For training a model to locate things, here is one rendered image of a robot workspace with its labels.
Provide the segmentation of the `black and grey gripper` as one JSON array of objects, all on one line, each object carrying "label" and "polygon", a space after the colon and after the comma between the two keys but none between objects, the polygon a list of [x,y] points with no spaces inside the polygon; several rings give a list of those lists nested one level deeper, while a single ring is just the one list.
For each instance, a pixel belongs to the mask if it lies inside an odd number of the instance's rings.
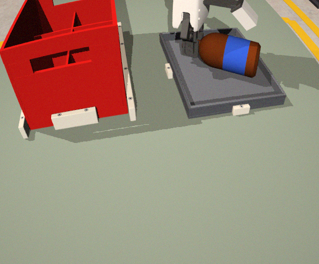
[{"label": "black and grey gripper", "polygon": [[182,23],[180,39],[183,40],[184,56],[199,56],[198,40],[204,37],[204,22],[210,9],[210,5],[203,4],[203,1],[173,0],[173,28],[177,29]]}]

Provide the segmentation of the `brown bottle with blue label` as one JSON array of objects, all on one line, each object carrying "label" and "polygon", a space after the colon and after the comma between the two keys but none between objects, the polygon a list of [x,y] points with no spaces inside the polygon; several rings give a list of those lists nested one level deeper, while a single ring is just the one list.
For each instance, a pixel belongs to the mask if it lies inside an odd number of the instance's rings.
[{"label": "brown bottle with blue label", "polygon": [[253,78],[261,46],[258,42],[218,32],[199,41],[199,55],[210,67]]}]

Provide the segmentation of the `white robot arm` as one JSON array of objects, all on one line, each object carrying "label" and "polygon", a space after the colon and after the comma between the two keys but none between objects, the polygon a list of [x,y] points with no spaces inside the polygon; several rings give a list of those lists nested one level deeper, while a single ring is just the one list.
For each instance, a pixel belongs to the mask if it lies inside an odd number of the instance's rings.
[{"label": "white robot arm", "polygon": [[203,4],[231,8],[230,12],[246,31],[257,25],[258,15],[246,0],[204,0]]}]

